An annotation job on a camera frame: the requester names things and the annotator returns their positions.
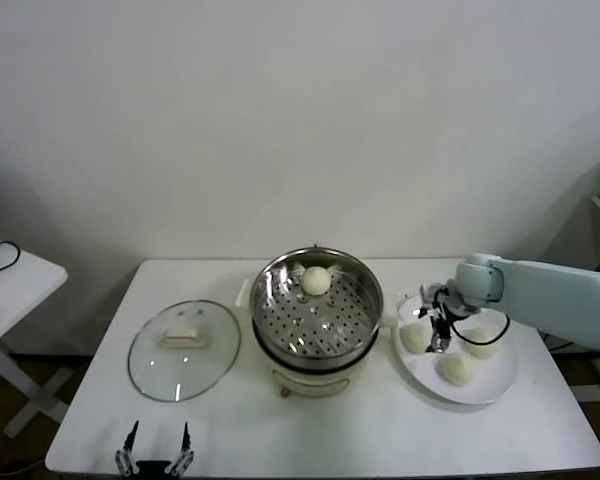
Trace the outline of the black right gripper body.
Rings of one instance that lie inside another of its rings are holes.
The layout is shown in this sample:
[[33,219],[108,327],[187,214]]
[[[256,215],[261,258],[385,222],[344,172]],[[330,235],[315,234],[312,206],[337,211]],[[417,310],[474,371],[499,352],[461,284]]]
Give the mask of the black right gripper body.
[[451,326],[446,318],[440,314],[434,314],[429,316],[431,327],[432,327],[432,340],[433,341],[450,341],[451,340]]

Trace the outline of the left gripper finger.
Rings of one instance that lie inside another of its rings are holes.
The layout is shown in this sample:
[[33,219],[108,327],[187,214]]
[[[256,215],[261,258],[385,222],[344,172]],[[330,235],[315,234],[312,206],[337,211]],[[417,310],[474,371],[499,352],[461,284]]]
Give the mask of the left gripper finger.
[[136,420],[132,430],[127,434],[123,446],[114,456],[115,464],[120,475],[138,475],[139,467],[133,458],[132,450],[135,442],[139,421]]
[[164,469],[166,475],[183,475],[194,460],[188,423],[184,424],[181,449],[179,454]]

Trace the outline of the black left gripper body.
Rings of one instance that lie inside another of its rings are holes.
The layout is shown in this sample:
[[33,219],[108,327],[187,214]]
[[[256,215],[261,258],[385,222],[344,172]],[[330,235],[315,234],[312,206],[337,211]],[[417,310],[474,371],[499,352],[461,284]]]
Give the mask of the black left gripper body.
[[172,479],[171,462],[169,460],[142,460],[132,469],[135,480],[167,480]]

